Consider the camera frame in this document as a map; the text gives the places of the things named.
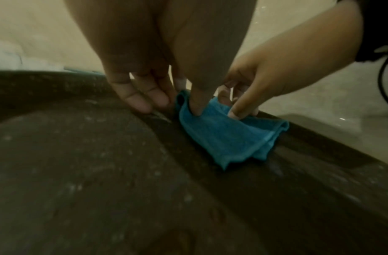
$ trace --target fingernail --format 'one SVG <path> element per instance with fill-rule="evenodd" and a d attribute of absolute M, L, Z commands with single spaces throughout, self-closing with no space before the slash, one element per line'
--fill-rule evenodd
<path fill-rule="evenodd" d="M 235 119 L 235 120 L 239 120 L 239 117 L 237 117 L 236 114 L 234 114 L 234 113 L 232 112 L 232 110 L 229 111 L 229 113 L 227 114 L 227 116 L 228 116 L 229 118 L 232 118 L 232 119 Z"/>

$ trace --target dark table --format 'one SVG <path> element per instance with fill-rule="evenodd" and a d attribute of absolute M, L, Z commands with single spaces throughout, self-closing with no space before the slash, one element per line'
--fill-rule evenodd
<path fill-rule="evenodd" d="M 384 255 L 388 165 L 292 124 L 222 172 L 103 76 L 0 72 L 0 254 Z"/>

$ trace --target folded cloth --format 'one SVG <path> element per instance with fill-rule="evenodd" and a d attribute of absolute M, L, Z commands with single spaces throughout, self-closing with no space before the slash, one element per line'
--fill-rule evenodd
<path fill-rule="evenodd" d="M 194 116 L 188 107 L 189 92 L 178 94 L 176 109 L 184 130 L 202 146 L 226 170 L 230 163 L 248 158 L 266 160 L 275 140 L 289 123 L 279 119 L 249 116 L 241 121 L 227 116 L 230 107 L 222 105 L 217 98 L 210 101 L 202 115 Z"/>

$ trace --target blue cloth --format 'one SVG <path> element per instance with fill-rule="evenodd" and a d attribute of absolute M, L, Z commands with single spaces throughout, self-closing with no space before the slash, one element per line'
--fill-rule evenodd
<path fill-rule="evenodd" d="M 227 116 L 230 107 L 217 98 L 210 101 L 200 117 L 192 115 L 188 107 L 189 92 L 178 94 L 176 109 L 179 120 L 189 136 L 201 145 L 223 170 L 230 163 L 248 158 L 266 160 L 275 140 L 289 123 L 284 120 L 249 116 L 237 121 Z"/>

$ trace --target beige floor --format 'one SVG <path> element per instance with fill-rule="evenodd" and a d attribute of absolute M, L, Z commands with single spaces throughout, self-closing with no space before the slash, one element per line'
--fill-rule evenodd
<path fill-rule="evenodd" d="M 259 0 L 240 53 L 334 2 Z M 380 64 L 353 64 L 312 87 L 275 98 L 261 109 L 388 163 L 388 106 L 376 85 Z M 0 69 L 60 71 L 63 66 L 102 70 L 62 1 L 0 0 Z"/>

